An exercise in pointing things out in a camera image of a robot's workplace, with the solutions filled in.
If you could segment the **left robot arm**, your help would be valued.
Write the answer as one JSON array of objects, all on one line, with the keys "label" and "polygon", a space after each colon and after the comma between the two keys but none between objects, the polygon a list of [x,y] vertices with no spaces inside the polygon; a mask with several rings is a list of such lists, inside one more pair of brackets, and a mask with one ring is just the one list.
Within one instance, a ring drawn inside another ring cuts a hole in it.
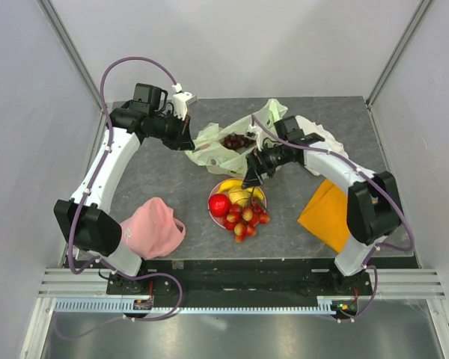
[{"label": "left robot arm", "polygon": [[124,274],[123,285],[133,294],[149,286],[142,259],[121,239],[122,229],[110,214],[112,198],[129,160],[146,138],[159,139],[171,150],[193,150],[188,105],[195,97],[174,85],[174,94],[152,85],[137,84],[133,98],[114,108],[100,149],[81,185],[68,200],[58,200],[53,212],[67,242],[87,252],[91,262]]}]

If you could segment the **yellow fake banana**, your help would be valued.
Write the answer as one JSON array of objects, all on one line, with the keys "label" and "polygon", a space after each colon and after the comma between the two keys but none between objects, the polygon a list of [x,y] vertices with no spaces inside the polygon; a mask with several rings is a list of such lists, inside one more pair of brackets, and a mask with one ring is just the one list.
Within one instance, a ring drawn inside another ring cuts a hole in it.
[{"label": "yellow fake banana", "polygon": [[[238,189],[241,189],[241,185],[242,185],[243,179],[239,179],[239,178],[232,178],[232,179],[226,179],[225,181],[223,181],[218,188],[218,193],[224,193],[226,191],[230,191],[233,187],[238,187]],[[261,200],[263,200],[265,198],[263,192],[258,189],[255,191],[256,193],[256,197],[259,197]]]}]

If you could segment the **red fake apple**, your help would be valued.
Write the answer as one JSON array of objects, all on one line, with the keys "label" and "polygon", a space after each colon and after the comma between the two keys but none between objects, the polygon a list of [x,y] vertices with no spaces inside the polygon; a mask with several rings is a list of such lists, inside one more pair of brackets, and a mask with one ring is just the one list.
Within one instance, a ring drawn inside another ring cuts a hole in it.
[{"label": "red fake apple", "polygon": [[208,200],[208,207],[212,216],[221,218],[228,214],[231,201],[226,194],[213,194]]}]

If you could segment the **yellow fake pear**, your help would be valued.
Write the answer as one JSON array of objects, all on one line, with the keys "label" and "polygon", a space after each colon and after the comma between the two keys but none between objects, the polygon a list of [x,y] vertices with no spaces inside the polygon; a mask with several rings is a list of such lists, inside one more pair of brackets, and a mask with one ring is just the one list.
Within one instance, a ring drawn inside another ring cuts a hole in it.
[{"label": "yellow fake pear", "polygon": [[242,189],[239,186],[231,188],[227,192],[230,202],[234,205],[245,207],[252,197],[257,195],[257,191],[253,188]]}]

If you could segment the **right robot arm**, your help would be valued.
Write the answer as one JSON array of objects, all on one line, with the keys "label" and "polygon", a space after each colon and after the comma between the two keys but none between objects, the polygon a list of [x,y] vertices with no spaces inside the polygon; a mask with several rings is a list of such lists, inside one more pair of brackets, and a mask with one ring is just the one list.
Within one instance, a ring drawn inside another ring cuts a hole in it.
[{"label": "right robot arm", "polygon": [[311,232],[337,254],[335,271],[327,277],[329,289],[339,295],[347,293],[355,285],[354,275],[367,267],[372,252],[403,223],[394,176],[357,165],[339,153],[327,131],[303,116],[282,118],[271,129],[253,117],[245,135],[257,146],[246,156],[243,188],[261,186],[288,163],[325,177],[308,203],[303,221],[310,224],[310,214],[317,214],[323,229]]}]

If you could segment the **translucent green plastic bag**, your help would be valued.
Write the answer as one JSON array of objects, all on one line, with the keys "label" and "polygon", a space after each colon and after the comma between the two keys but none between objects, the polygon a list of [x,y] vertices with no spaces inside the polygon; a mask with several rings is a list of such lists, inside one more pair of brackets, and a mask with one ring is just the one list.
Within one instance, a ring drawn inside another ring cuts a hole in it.
[{"label": "translucent green plastic bag", "polygon": [[[267,129],[271,129],[274,122],[283,118],[287,111],[288,107],[277,99],[269,99],[253,115]],[[227,135],[244,135],[251,124],[251,116],[252,114],[248,114],[224,128],[217,123],[208,123],[193,140],[195,149],[187,150],[185,154],[193,163],[204,166],[211,174],[243,178],[247,171],[245,157],[256,147],[255,142],[252,141],[244,149],[232,150],[225,147],[222,141]]]}]

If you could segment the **red strawberry bunch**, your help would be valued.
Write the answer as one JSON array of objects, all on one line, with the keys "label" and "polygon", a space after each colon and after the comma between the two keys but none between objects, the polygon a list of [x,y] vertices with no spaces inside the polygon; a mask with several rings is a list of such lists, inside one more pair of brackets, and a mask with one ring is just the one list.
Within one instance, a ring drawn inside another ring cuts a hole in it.
[{"label": "red strawberry bunch", "polygon": [[267,206],[259,197],[252,197],[245,207],[231,204],[228,214],[221,217],[225,229],[233,234],[236,242],[255,236],[259,224],[270,221]]}]

